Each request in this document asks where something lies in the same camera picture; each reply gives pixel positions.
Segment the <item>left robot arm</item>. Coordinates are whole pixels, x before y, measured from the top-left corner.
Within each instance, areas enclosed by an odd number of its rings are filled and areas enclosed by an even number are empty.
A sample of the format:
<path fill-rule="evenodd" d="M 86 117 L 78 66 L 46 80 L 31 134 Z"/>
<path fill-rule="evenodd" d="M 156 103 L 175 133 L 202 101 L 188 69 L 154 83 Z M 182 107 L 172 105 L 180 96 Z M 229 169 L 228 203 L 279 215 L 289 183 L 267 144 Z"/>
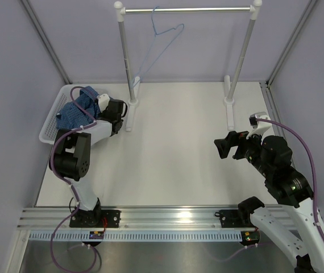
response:
<path fill-rule="evenodd" d="M 111 137 L 121 129 L 126 114 L 127 104 L 124 101 L 110 99 L 101 111 L 100 119 L 93 119 L 86 126 L 71 130 L 60 129 L 57 132 L 49 167 L 56 177 L 67 183 L 73 194 L 75 209 L 68 216 L 72 228 L 106 228 L 107 221 L 117 215 L 101 208 L 99 198 L 93 192 L 91 184 L 85 180 L 90 167 L 92 146 L 92 135 L 86 131 L 102 126 L 101 138 Z"/>

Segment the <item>light blue wire hanger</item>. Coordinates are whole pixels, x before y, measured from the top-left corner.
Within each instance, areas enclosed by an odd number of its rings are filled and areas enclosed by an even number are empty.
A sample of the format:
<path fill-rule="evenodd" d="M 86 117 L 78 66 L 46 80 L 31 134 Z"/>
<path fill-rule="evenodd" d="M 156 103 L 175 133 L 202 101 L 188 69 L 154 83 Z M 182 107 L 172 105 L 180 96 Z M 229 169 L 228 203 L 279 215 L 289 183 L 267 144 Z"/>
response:
<path fill-rule="evenodd" d="M 164 52 L 174 43 L 174 41 L 183 33 L 185 24 L 180 23 L 174 27 L 166 28 L 159 31 L 154 20 L 154 14 L 159 6 L 153 8 L 151 13 L 151 24 L 153 29 L 153 40 L 148 48 L 148 51 L 140 64 L 138 71 L 135 73 L 132 87 L 136 87 L 137 84 L 149 74 L 153 66 L 162 57 Z"/>

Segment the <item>blue plaid shirt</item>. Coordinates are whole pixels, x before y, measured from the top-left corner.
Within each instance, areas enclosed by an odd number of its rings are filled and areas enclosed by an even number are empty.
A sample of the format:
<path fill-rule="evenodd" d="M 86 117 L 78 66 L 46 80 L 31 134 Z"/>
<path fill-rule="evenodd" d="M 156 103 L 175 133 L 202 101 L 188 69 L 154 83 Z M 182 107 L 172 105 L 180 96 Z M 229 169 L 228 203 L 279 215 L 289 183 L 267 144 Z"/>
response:
<path fill-rule="evenodd" d="M 100 109 L 97 97 L 100 94 L 91 86 L 76 86 L 70 91 L 71 102 L 66 103 L 56 114 L 56 128 L 77 129 L 97 120 Z"/>

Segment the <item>white and silver clothes rack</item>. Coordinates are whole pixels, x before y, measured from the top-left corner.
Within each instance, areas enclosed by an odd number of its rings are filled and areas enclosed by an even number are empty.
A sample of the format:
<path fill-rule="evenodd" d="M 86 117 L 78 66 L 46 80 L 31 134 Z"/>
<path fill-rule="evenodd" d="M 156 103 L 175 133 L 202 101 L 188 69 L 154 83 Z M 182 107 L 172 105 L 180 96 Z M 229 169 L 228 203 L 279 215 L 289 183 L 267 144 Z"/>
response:
<path fill-rule="evenodd" d="M 228 130 L 235 130 L 234 93 L 262 5 L 263 1 L 251 1 L 248 6 L 238 7 L 232 6 L 232 2 L 229 2 L 227 7 L 160 7 L 154 14 L 154 20 L 159 31 L 180 23 L 185 24 L 185 29 L 164 52 L 149 74 L 133 88 L 134 75 L 153 40 L 151 13 L 154 7 L 150 9 L 128 9 L 121 1 L 114 2 L 113 8 L 119 28 L 129 93 L 126 130 L 131 131 L 134 127 L 139 106 L 138 95 L 142 83 L 149 81 L 198 82 L 207 80 L 222 82 L 223 120 L 227 123 Z M 223 13 L 226 13 L 230 19 L 244 17 L 247 23 L 247 31 L 242 42 L 242 48 L 239 50 L 238 59 L 231 56 L 231 53 L 235 52 L 232 46 L 237 41 L 236 36 L 232 33 L 233 26 L 229 24 L 223 28 L 221 33 L 218 32 L 216 24 L 224 22 Z M 136 54 L 141 58 L 140 64 L 136 68 L 130 62 L 124 23 L 125 19 L 132 18 L 140 20 L 137 23 L 137 36 L 147 39 L 146 44 L 142 45 L 142 49 L 136 51 Z"/>

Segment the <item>aluminium frame post right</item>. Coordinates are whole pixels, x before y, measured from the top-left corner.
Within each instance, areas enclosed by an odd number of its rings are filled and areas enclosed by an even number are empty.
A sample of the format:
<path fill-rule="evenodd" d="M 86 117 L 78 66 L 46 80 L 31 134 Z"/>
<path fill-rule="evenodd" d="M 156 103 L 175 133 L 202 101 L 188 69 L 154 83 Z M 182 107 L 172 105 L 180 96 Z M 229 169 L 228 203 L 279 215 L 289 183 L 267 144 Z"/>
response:
<path fill-rule="evenodd" d="M 305 6 L 298 22 L 296 23 L 287 43 L 285 44 L 283 51 L 281 52 L 271 74 L 268 77 L 268 80 L 266 81 L 266 85 L 268 88 L 270 88 L 280 73 L 280 70 L 282 69 L 283 65 L 285 64 L 286 60 L 288 59 L 291 51 L 293 50 L 295 44 L 298 42 L 300 36 L 302 35 L 305 26 L 307 25 L 310 17 L 312 16 L 315 8 L 319 4 L 319 0 L 310 0 L 308 1 L 308 4 Z"/>

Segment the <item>aluminium mounting rail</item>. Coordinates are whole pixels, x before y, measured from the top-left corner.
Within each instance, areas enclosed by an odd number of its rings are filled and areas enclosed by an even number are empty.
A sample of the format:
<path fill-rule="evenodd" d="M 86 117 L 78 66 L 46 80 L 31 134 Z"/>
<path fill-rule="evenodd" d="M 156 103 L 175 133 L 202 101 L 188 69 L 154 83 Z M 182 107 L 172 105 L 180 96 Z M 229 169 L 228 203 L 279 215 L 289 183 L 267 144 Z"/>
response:
<path fill-rule="evenodd" d="M 223 208 L 218 217 L 215 207 L 116 207 L 105 208 L 103 216 L 107 229 L 119 230 L 214 230 L 243 229 L 232 216 L 235 208 Z M 24 208 L 17 228 L 51 230 L 70 215 L 66 207 Z"/>

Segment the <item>white plastic basket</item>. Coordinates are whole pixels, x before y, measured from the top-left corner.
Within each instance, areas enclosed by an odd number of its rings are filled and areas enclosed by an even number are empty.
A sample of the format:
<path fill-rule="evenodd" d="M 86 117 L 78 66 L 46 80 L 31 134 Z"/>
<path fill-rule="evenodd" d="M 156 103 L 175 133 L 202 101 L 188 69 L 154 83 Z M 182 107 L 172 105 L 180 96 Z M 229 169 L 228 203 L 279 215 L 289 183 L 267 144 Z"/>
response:
<path fill-rule="evenodd" d="M 58 129 L 56 128 L 56 114 L 63 108 L 63 106 L 71 102 L 71 97 L 70 97 L 70 90 L 75 87 L 76 85 L 65 85 L 63 86 L 47 117 L 46 120 L 41 128 L 40 134 L 39 134 L 39 140 L 42 143 L 50 144 L 53 145 L 56 139 L 57 131 Z M 92 135 L 91 137 L 91 145 L 96 144 L 103 138 L 107 138 L 106 136 L 106 122 L 104 121 L 98 121 L 98 124 L 96 126 L 93 126 L 91 129 L 85 130 L 86 133 L 89 133 Z"/>

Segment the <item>aluminium frame post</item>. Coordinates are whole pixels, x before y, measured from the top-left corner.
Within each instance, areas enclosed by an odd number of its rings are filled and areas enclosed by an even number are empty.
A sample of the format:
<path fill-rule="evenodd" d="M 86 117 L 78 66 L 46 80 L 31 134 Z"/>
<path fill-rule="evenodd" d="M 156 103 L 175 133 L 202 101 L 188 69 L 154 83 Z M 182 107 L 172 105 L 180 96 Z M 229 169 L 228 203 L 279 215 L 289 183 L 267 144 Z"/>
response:
<path fill-rule="evenodd" d="M 51 43 L 44 27 L 42 26 L 42 23 L 41 23 L 32 3 L 31 3 L 31 1 L 20 0 L 19 3 L 22 6 L 27 17 L 29 18 L 32 27 L 34 28 L 37 36 L 39 37 L 43 47 L 45 48 L 49 58 L 51 59 L 53 65 L 55 66 L 55 68 L 56 68 L 58 74 L 60 75 L 60 77 L 62 78 L 63 82 L 65 84 L 71 84 L 72 81 L 71 81 L 70 77 L 68 76 L 65 68 L 63 67 L 55 49 L 53 48 L 52 43 Z"/>
<path fill-rule="evenodd" d="M 283 51 L 281 52 L 271 74 L 268 77 L 268 80 L 266 81 L 266 85 L 268 88 L 270 88 L 280 73 L 280 70 L 282 69 L 283 65 L 285 64 L 286 60 L 288 59 L 291 51 L 293 50 L 295 44 L 298 42 L 300 36 L 302 35 L 305 26 L 307 25 L 310 17 L 312 16 L 315 8 L 319 4 L 319 0 L 310 0 L 308 1 L 308 4 L 305 6 L 298 22 L 296 23 L 287 43 L 285 44 Z"/>

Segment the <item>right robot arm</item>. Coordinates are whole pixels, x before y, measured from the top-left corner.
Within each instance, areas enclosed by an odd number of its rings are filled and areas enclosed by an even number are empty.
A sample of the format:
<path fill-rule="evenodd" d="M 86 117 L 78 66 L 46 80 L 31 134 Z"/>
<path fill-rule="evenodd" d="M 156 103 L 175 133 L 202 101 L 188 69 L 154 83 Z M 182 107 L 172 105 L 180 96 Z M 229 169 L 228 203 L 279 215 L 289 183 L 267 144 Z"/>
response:
<path fill-rule="evenodd" d="M 257 197 L 238 205 L 237 218 L 265 233 L 287 256 L 295 272 L 324 272 L 324 224 L 314 208 L 314 192 L 307 179 L 291 165 L 292 150 L 280 136 L 231 131 L 214 140 L 221 159 L 235 147 L 233 159 L 247 160 L 265 179 L 269 194 L 287 212 L 299 237 L 277 221 Z"/>

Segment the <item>aluminium frame post left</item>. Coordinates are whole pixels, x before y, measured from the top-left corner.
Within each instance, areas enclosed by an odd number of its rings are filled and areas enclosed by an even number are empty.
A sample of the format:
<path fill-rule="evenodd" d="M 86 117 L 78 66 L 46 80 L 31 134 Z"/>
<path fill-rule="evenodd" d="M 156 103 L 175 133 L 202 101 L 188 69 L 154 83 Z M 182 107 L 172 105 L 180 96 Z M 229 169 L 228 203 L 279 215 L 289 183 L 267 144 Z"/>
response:
<path fill-rule="evenodd" d="M 44 27 L 42 26 L 42 23 L 41 23 L 32 3 L 31 3 L 31 1 L 20 0 L 19 3 L 22 6 L 27 17 L 29 18 L 32 27 L 34 28 L 37 36 L 39 37 L 43 47 L 45 48 L 49 58 L 51 59 L 53 65 L 55 66 L 55 68 L 56 68 L 58 74 L 60 75 L 60 77 L 62 78 L 63 82 L 65 84 L 71 84 L 72 81 L 71 81 L 70 77 L 68 76 L 65 68 L 63 67 L 55 49 L 53 48 L 52 43 L 51 43 Z"/>

